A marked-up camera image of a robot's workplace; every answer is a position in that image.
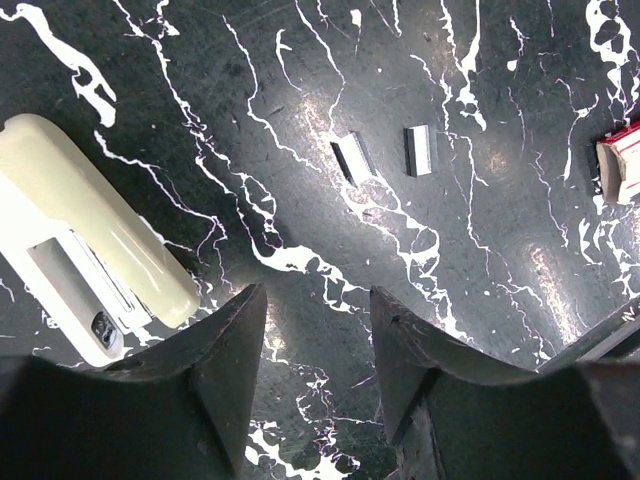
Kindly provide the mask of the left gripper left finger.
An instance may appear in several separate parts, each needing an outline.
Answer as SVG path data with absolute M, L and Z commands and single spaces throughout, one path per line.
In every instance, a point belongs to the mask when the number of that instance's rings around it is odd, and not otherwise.
M 5 479 L 238 479 L 267 313 L 252 284 L 103 370 L 1 361 Z

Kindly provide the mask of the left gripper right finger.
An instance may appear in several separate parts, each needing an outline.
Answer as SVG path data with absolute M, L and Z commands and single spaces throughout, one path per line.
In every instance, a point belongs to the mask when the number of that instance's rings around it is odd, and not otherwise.
M 593 350 L 540 372 L 498 360 L 370 291 L 399 479 L 635 479 L 639 359 Z

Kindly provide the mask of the cream white stapler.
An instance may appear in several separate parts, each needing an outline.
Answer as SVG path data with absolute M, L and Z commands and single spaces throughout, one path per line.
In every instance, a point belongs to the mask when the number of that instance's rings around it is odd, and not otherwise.
M 199 308 L 191 275 L 53 122 L 19 114 L 1 129 L 1 254 L 91 366 L 125 338 Z

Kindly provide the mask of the silver staple strip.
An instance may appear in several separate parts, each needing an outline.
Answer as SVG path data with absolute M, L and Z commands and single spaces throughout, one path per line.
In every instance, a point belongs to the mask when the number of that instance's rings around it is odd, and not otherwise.
M 437 130 L 433 125 L 404 129 L 408 174 L 418 178 L 434 172 L 438 158 Z
M 346 180 L 359 188 L 377 175 L 361 134 L 351 131 L 330 143 Z

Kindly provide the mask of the red white staple box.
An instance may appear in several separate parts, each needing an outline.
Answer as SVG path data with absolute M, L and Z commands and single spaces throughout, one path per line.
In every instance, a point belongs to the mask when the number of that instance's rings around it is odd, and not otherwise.
M 639 196 L 639 122 L 599 141 L 596 156 L 603 200 L 633 203 Z

